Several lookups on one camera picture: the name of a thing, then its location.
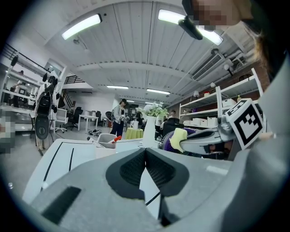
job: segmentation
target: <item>red object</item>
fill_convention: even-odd
[[[114,138],[113,140],[111,140],[109,143],[116,143],[118,140],[120,140],[122,138],[122,136],[118,136],[116,138]]]

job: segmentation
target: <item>bottle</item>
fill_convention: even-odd
[[[237,96],[237,102],[239,102],[242,98],[239,96]]]

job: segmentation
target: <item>fluorescent light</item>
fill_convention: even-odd
[[[155,89],[147,89],[148,92],[157,92],[157,93],[163,93],[163,94],[170,94],[170,92],[164,92],[164,91],[160,91],[160,90],[155,90]]]
[[[78,24],[75,24],[74,26],[72,26],[70,29],[68,29],[65,33],[62,34],[62,37],[64,39],[68,39],[72,35],[80,32],[88,27],[99,24],[101,21],[102,21],[102,19],[100,18],[100,15],[98,15],[98,14],[93,15],[93,16],[79,22]]]
[[[210,41],[212,41],[214,44],[216,45],[220,45],[223,41],[223,38],[220,37],[217,33],[215,33],[214,31],[206,31],[205,29],[203,29],[202,27],[197,27],[197,29],[199,30],[199,32],[207,39],[209,39]]]
[[[158,19],[162,21],[167,21],[170,23],[174,23],[178,25],[178,21],[184,19],[185,16],[182,14],[178,14],[169,10],[160,10]]]
[[[182,14],[178,14],[169,10],[160,10],[159,11],[159,15],[158,15],[158,19],[162,20],[162,21],[167,21],[167,22],[171,22],[174,24],[178,24],[178,21],[181,19],[184,19],[185,16]],[[206,31],[205,29],[203,29],[202,27],[198,27],[197,29],[200,31],[200,33],[207,39],[209,39],[210,41],[212,41],[213,43],[215,43],[216,45],[220,45],[223,41],[223,38],[220,37],[217,33],[215,33],[214,31],[210,32],[210,31]]]
[[[112,88],[112,89],[128,89],[128,87],[125,87],[125,86],[108,86],[108,88]]]

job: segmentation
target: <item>ceiling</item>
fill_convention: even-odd
[[[216,46],[207,39],[191,38],[178,25],[158,20],[160,9],[184,14],[180,6],[156,1],[40,1],[20,27],[30,38],[41,39],[47,49],[65,57],[74,67],[72,72],[95,89],[141,102],[171,104],[228,75],[219,66],[200,81],[191,79],[214,48],[227,55],[253,48],[253,40],[241,24],[216,31],[224,39]],[[100,14],[103,21],[80,32],[79,45],[73,43],[77,36],[62,38],[67,28],[92,13]],[[129,90],[108,89],[106,85],[128,86]],[[171,94],[151,93],[147,88]]]

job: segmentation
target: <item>railing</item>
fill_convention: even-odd
[[[12,60],[16,54],[17,54],[17,50],[15,48],[13,48],[12,46],[10,46],[9,44],[5,43],[1,55],[3,55],[4,57],[8,58],[9,60]],[[19,53],[19,55],[23,56],[25,59],[29,60],[33,64],[35,64],[38,67],[42,68],[44,71],[50,73],[50,71],[48,69],[46,69],[46,68],[42,67],[41,65],[37,64],[32,59],[29,59],[27,56],[23,55],[22,53]]]
[[[64,81],[64,84],[74,84],[74,83],[84,83],[84,81],[77,76],[68,76]]]
[[[69,108],[73,107],[73,103],[71,101],[71,99],[69,98],[69,95],[66,93],[66,91],[63,91],[63,101],[66,105],[68,105]]]

